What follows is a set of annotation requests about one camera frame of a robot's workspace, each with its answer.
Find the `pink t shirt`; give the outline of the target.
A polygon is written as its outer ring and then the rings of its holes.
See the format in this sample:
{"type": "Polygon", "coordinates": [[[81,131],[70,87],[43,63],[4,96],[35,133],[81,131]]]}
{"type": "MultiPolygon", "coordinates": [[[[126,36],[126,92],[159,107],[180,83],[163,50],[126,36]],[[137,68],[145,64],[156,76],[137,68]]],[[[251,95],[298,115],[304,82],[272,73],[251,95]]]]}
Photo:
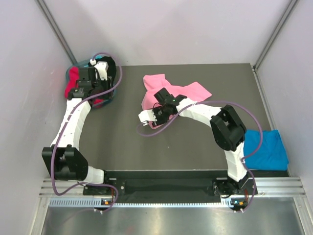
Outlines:
{"type": "Polygon", "coordinates": [[[212,96],[212,94],[198,82],[193,82],[187,86],[172,85],[165,78],[165,74],[145,75],[143,77],[143,84],[146,93],[141,102],[142,110],[148,110],[154,106],[160,106],[154,95],[162,88],[165,88],[169,94],[172,94],[174,97],[184,95],[189,99],[198,102],[204,101],[212,96]]]}

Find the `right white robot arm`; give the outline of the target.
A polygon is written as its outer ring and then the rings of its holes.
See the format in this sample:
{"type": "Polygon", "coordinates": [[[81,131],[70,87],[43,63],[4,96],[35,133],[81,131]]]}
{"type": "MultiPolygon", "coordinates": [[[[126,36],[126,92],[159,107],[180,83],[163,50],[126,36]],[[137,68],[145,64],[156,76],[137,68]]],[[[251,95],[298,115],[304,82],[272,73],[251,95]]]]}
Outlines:
{"type": "Polygon", "coordinates": [[[159,106],[153,107],[154,127],[165,124],[170,117],[180,117],[199,121],[212,130],[216,144],[224,151],[227,161],[227,179],[215,180],[215,192],[219,195],[238,194],[246,188],[247,170],[243,165],[246,127],[231,105],[213,107],[187,98],[185,95],[173,96],[165,88],[154,97],[159,106]]]}

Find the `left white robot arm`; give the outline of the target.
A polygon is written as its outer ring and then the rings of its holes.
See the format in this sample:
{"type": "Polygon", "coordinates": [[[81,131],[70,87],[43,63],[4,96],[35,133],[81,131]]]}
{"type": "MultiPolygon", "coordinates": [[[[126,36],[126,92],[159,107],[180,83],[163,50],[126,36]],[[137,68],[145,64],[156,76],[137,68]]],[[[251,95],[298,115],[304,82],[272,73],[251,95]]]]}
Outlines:
{"type": "Polygon", "coordinates": [[[116,66],[98,62],[76,70],[78,77],[70,79],[66,90],[67,108],[58,135],[43,148],[42,158],[52,179],[91,183],[100,194],[106,194],[110,181],[103,170],[89,165],[79,151],[79,143],[92,106],[113,97],[113,91],[104,92],[114,85],[116,66]]]}

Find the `red t shirt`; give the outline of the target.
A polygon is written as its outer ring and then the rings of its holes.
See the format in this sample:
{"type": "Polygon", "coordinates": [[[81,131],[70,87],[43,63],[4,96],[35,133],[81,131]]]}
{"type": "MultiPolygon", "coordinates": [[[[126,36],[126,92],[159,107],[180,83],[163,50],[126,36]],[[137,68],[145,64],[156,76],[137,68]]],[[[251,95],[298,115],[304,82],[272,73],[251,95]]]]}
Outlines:
{"type": "Polygon", "coordinates": [[[77,80],[78,79],[79,79],[79,67],[72,67],[69,71],[69,82],[65,89],[65,98],[67,100],[72,100],[74,98],[77,98],[77,80]]]}

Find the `black t shirt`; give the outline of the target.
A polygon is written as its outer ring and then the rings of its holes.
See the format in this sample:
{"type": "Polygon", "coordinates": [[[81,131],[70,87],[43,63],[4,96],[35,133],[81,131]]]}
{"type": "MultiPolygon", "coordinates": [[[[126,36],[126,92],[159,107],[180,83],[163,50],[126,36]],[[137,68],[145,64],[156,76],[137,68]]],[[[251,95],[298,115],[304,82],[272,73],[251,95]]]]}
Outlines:
{"type": "Polygon", "coordinates": [[[116,77],[116,72],[117,72],[115,61],[110,56],[102,57],[101,61],[107,62],[107,64],[108,64],[108,70],[107,70],[108,77],[111,79],[111,82],[114,82],[115,77],[116,77]]]}

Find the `light blue t shirt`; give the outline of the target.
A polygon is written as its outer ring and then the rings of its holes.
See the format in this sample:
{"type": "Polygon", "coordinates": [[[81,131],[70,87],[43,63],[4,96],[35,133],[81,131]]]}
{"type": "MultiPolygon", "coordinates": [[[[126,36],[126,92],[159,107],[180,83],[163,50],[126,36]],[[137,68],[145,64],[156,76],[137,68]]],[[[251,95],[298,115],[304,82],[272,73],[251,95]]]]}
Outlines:
{"type": "Polygon", "coordinates": [[[88,62],[88,67],[93,67],[93,66],[95,66],[95,65],[97,64],[97,61],[98,61],[99,59],[101,59],[101,58],[102,58],[101,55],[96,55],[96,56],[90,58],[90,60],[89,60],[89,62],[88,62]]]}

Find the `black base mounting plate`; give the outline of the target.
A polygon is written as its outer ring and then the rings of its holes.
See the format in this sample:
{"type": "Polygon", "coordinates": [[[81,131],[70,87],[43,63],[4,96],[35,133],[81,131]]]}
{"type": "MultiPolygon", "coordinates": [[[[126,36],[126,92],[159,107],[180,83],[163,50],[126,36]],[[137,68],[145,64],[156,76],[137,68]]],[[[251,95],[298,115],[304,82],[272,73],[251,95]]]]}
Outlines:
{"type": "Polygon", "coordinates": [[[253,180],[245,177],[241,182],[227,178],[146,178],[109,179],[120,195],[134,193],[199,192],[209,196],[252,195],[257,193],[253,180]]]}

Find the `folded blue t shirt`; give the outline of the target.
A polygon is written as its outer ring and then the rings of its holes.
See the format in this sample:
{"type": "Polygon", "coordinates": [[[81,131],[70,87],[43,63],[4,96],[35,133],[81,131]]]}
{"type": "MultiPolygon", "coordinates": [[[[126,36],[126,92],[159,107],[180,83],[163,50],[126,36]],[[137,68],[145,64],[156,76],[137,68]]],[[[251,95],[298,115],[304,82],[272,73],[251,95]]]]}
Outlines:
{"type": "MultiPolygon", "coordinates": [[[[258,131],[248,130],[245,134],[244,154],[252,153],[260,141],[258,131]]],[[[289,160],[278,130],[264,131],[259,150],[245,159],[246,166],[253,170],[286,171],[289,160]]]]}

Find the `left aluminium corner post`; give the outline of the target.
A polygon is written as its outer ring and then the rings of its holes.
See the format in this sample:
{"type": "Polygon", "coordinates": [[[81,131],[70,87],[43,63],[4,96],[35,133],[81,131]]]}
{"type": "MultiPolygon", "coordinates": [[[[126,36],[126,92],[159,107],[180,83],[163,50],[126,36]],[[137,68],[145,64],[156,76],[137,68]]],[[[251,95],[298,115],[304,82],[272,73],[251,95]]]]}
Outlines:
{"type": "Polygon", "coordinates": [[[67,43],[63,33],[61,32],[57,22],[55,21],[48,5],[46,4],[46,2],[44,0],[35,0],[37,6],[39,7],[39,9],[41,10],[42,14],[44,15],[45,19],[47,20],[50,28],[52,29],[54,35],[56,36],[58,42],[60,43],[61,47],[63,48],[65,54],[67,55],[67,57],[69,58],[70,62],[72,64],[76,64],[77,60],[72,52],[72,50],[70,49],[69,44],[67,43]]]}

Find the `aluminium corner post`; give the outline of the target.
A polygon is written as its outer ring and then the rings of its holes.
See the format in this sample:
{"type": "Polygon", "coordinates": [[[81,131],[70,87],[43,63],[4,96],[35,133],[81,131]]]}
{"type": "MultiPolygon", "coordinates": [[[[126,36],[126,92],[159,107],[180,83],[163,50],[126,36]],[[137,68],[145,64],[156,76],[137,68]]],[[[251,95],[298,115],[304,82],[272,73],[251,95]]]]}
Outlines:
{"type": "Polygon", "coordinates": [[[67,43],[63,33],[61,32],[57,22],[55,21],[48,5],[46,4],[46,2],[44,0],[35,0],[37,6],[39,7],[39,9],[41,10],[42,14],[44,15],[45,19],[47,20],[50,28],[52,29],[54,35],[56,36],[58,42],[60,43],[61,47],[63,48],[65,54],[67,55],[67,57],[69,58],[70,62],[72,64],[76,64],[77,60],[72,52],[72,50],[70,49],[69,44],[67,43]]]}
{"type": "Polygon", "coordinates": [[[252,70],[254,72],[256,72],[260,68],[262,62],[264,61],[265,57],[269,53],[271,47],[274,45],[276,39],[278,38],[279,34],[281,33],[283,27],[287,23],[289,17],[293,13],[293,11],[296,8],[298,3],[299,3],[299,0],[290,0],[288,2],[285,10],[283,11],[282,15],[279,17],[277,24],[275,25],[273,31],[271,32],[271,34],[270,34],[265,46],[263,47],[260,55],[258,56],[255,64],[252,66],[252,70]]]}

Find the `aluminium front rail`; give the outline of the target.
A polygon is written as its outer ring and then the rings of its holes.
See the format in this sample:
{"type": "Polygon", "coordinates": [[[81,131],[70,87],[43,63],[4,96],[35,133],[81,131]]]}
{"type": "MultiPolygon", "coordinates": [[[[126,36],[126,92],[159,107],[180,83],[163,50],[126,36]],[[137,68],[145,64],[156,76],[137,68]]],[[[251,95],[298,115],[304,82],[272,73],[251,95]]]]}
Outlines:
{"type": "Polygon", "coordinates": [[[113,179],[111,184],[121,196],[138,195],[140,193],[160,197],[165,194],[169,198],[174,193],[187,196],[267,196],[267,197],[297,197],[304,196],[303,185],[294,177],[257,177],[248,179],[241,189],[236,189],[226,178],[208,179],[113,179]]]}

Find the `right aluminium corner post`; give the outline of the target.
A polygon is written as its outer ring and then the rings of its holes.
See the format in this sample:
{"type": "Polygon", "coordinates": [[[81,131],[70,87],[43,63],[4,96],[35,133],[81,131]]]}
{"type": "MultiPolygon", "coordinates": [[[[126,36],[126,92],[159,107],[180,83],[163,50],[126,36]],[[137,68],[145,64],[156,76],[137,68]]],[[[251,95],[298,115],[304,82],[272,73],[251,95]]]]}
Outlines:
{"type": "Polygon", "coordinates": [[[299,3],[299,0],[290,0],[288,2],[285,10],[283,11],[282,15],[279,17],[277,24],[275,25],[273,31],[271,32],[271,34],[270,34],[265,46],[263,47],[260,55],[258,56],[255,64],[252,66],[252,70],[254,72],[256,72],[260,68],[262,62],[264,61],[265,57],[269,53],[271,47],[274,45],[276,39],[278,38],[279,34],[281,33],[283,27],[287,23],[289,17],[293,13],[293,11],[296,8],[298,3],[299,3]]]}

